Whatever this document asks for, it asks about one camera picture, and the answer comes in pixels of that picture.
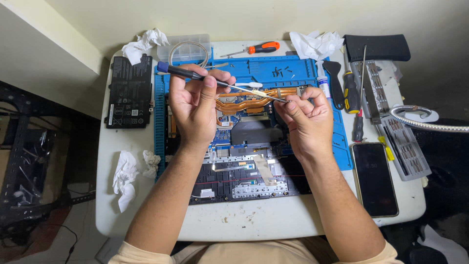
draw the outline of tissue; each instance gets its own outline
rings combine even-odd
[[[320,61],[332,55],[336,49],[340,49],[344,39],[337,32],[326,32],[319,35],[319,30],[308,35],[298,32],[290,32],[290,39],[300,59],[313,59]]]
[[[156,172],[158,171],[158,163],[161,161],[161,157],[158,155],[153,154],[153,152],[149,150],[144,150],[144,160],[147,163],[148,169],[143,172],[145,177],[149,177],[151,179],[156,178]]]
[[[135,188],[131,182],[135,181],[135,176],[140,173],[135,167],[136,164],[137,161],[129,151],[121,151],[113,181],[114,193],[122,193],[119,198],[121,213],[127,209],[129,203],[135,198]]]
[[[137,36],[136,42],[130,42],[123,46],[122,51],[124,52],[124,57],[129,59],[130,64],[135,65],[140,63],[140,59],[146,50],[153,48],[155,45],[166,46],[166,44],[169,45],[169,42],[163,32],[159,29],[148,30],[143,36]]]

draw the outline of beige shirt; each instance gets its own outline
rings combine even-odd
[[[384,250],[354,264],[403,264],[396,250],[386,242]],[[324,264],[338,262],[329,243],[320,237],[253,242],[194,242],[174,256],[138,249],[123,242],[109,264]]]

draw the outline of smartphone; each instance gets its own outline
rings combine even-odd
[[[352,144],[358,200],[371,217],[399,214],[393,179],[382,143]]]

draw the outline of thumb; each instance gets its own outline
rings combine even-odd
[[[286,103],[285,110],[287,111],[287,114],[295,121],[297,126],[307,124],[309,121],[309,119],[304,115],[303,111],[295,101]]]
[[[213,101],[217,94],[217,80],[213,76],[204,78],[204,87],[200,90],[198,110],[209,111],[213,108]]]

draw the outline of hand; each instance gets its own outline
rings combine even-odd
[[[186,83],[181,76],[171,74],[169,79],[169,106],[181,133],[181,146],[192,146],[206,150],[215,137],[215,100],[230,88],[217,87],[216,79],[234,84],[236,79],[227,71],[207,71],[195,64],[184,64],[182,69],[207,76],[203,81],[190,80]]]
[[[313,98],[315,106],[307,99]],[[321,89],[308,87],[301,97],[287,95],[288,103],[276,101],[275,109],[287,123],[296,158],[305,165],[332,156],[332,109]]]

